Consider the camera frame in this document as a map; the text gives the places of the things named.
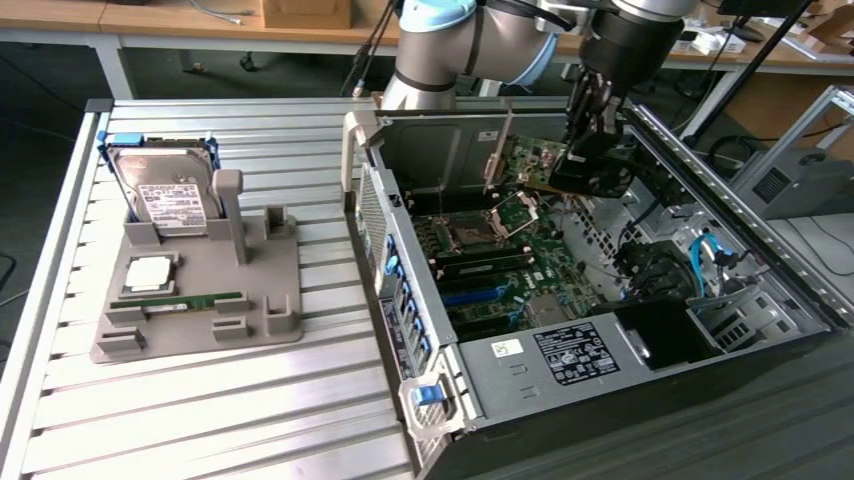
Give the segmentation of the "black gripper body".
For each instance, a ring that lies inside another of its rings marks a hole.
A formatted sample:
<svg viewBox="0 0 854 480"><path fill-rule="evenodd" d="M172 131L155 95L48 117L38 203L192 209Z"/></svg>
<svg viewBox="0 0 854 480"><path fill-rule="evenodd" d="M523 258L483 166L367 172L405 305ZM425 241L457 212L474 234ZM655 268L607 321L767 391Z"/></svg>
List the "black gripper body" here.
<svg viewBox="0 0 854 480"><path fill-rule="evenodd" d="M659 22L628 13L598 11L579 48L583 67L602 76L612 95L650 81L659 71L684 22Z"/></svg>

